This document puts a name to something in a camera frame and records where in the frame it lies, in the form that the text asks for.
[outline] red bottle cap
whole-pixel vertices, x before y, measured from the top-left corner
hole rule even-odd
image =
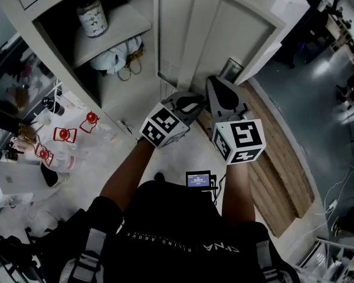
[[[48,159],[48,151],[47,150],[41,150],[40,151],[40,156],[42,159]]]
[[[70,132],[67,129],[61,129],[59,132],[60,138],[66,140],[70,137]]]
[[[97,116],[96,113],[89,112],[89,113],[87,114],[87,121],[88,121],[90,124],[95,124],[98,120],[99,120],[99,117]]]

